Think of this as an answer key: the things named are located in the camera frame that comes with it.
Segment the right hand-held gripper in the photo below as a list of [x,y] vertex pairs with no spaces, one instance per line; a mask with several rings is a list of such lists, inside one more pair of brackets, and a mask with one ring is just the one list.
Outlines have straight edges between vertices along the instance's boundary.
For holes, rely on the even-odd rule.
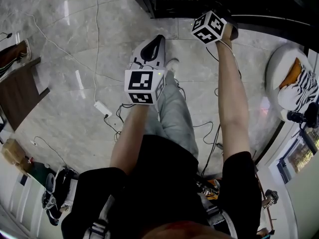
[[194,21],[191,34],[204,44],[210,44],[222,39],[227,22],[209,11]]

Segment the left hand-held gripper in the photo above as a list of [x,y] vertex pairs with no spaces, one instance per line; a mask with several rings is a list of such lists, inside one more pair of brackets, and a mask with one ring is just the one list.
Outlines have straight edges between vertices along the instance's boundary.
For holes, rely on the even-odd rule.
[[142,62],[165,60],[165,37],[146,39],[133,51],[133,62],[125,71],[124,91],[135,105],[157,105],[166,85],[166,69]]

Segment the person's right forearm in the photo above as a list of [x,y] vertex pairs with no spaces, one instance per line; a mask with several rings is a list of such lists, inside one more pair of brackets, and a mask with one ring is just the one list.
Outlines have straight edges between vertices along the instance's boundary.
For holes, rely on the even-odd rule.
[[216,42],[218,71],[218,109],[223,140],[223,160],[250,151],[249,110],[244,85],[232,51],[232,25],[226,24],[222,39]]

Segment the person's left forearm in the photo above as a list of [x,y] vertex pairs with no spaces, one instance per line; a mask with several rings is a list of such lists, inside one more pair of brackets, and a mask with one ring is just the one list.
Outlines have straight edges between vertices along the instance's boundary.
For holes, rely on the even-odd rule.
[[139,157],[148,111],[148,105],[131,108],[113,148],[110,167],[119,168],[127,175],[133,171]]

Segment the person's white shoe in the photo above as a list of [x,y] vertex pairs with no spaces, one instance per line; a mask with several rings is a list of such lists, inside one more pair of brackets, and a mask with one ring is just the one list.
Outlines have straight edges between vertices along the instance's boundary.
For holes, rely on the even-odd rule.
[[166,69],[175,73],[179,68],[179,60],[177,58],[170,59],[166,64]]

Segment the person's grey trousers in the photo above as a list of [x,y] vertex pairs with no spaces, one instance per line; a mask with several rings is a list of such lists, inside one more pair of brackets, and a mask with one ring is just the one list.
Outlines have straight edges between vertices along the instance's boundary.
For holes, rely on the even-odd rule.
[[198,157],[194,129],[186,101],[178,89],[174,73],[168,71],[158,108],[150,106],[145,134],[164,137]]

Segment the white power strip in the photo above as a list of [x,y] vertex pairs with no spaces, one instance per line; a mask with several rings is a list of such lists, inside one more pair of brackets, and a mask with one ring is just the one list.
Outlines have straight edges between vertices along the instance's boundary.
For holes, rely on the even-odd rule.
[[105,118],[109,118],[112,115],[112,112],[100,101],[96,101],[94,107],[100,111]]

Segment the white beanbag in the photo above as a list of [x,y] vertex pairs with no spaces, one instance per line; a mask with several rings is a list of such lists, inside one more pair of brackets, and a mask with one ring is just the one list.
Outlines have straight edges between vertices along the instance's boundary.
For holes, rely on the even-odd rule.
[[[276,49],[271,55],[267,67],[266,67],[266,76],[265,76],[265,90],[268,96],[269,101],[273,105],[274,109],[278,117],[283,121],[289,121],[287,119],[288,110],[282,108],[278,103],[278,93],[281,89],[279,89],[279,85],[284,81],[285,77],[289,73],[292,65],[295,62],[295,59],[298,58],[300,60],[301,66],[304,65],[306,69],[312,71],[314,70],[305,55],[299,48],[291,46],[289,44],[285,44],[278,49]],[[313,102],[316,101],[319,96],[319,90],[317,92],[317,96]],[[306,105],[299,113],[304,113],[309,104]]]

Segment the orange cushion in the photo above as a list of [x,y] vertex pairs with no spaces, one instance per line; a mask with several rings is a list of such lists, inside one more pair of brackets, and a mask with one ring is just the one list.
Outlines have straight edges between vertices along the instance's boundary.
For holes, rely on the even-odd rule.
[[292,65],[284,81],[279,85],[279,89],[282,89],[283,87],[287,85],[295,83],[301,72],[302,72],[302,66],[301,66],[300,60],[296,58],[294,64]]

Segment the black white striped cushion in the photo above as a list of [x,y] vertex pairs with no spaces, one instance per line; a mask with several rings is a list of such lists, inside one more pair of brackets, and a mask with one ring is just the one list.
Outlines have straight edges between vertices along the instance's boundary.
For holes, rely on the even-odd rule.
[[314,73],[302,65],[297,80],[279,91],[278,103],[288,111],[299,112],[315,100],[318,90],[319,85]]

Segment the person's black shirt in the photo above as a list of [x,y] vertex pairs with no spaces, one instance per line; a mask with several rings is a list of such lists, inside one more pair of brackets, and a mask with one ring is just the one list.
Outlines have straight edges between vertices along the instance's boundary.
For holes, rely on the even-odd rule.
[[[72,211],[61,224],[63,238],[83,239],[110,197],[111,239],[140,239],[152,228],[179,221],[208,225],[195,181],[197,167],[197,159],[183,147],[145,135],[132,173],[109,167],[80,174]],[[261,192],[250,153],[226,159],[217,205],[229,215],[238,239],[255,237]]]

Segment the dark wooden chair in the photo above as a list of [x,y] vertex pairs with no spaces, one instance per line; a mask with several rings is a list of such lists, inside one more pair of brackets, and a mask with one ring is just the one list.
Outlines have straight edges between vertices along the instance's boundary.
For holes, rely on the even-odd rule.
[[28,114],[38,105],[50,89],[39,92],[33,76],[41,58],[36,58],[10,72],[0,81],[0,114],[5,124],[16,131]]

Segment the heap of black white devices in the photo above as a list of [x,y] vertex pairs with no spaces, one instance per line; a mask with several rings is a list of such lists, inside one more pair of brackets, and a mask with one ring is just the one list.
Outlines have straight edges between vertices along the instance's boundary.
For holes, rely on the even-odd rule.
[[72,168],[62,167],[57,175],[49,173],[46,178],[45,191],[42,195],[42,208],[45,210],[51,225],[58,226],[63,212],[70,208],[65,204],[71,180],[77,172]]

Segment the small brown box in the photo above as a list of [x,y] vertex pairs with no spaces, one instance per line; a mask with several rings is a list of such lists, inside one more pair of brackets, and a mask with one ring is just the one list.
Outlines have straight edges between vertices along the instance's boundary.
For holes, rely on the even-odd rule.
[[17,168],[20,170],[22,174],[28,176],[30,171],[32,171],[33,169],[33,161],[33,157],[24,157],[23,160],[17,165]]

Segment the person's chin and neck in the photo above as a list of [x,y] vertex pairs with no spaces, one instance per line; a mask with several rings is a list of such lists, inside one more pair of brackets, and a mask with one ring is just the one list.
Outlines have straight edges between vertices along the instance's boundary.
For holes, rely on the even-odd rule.
[[147,232],[142,239],[234,239],[230,235],[190,221],[168,223]]

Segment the white panelled cabinet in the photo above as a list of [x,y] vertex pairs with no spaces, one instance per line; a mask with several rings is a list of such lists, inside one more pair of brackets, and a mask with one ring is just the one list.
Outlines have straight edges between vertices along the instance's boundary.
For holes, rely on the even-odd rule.
[[11,230],[31,239],[52,239],[55,228],[42,209],[44,187],[21,173],[0,154],[0,219]]

